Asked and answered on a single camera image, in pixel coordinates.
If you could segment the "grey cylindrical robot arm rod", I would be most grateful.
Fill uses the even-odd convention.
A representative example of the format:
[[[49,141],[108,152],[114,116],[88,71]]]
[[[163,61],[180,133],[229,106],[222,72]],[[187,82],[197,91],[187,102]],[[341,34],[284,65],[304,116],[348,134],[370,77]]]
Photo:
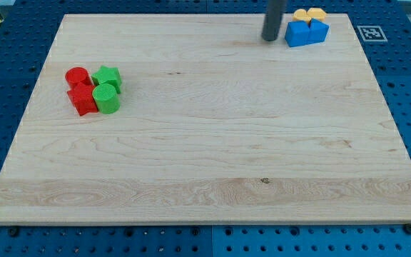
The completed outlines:
[[[261,32],[264,41],[271,42],[278,38],[287,2],[287,0],[268,0]]]

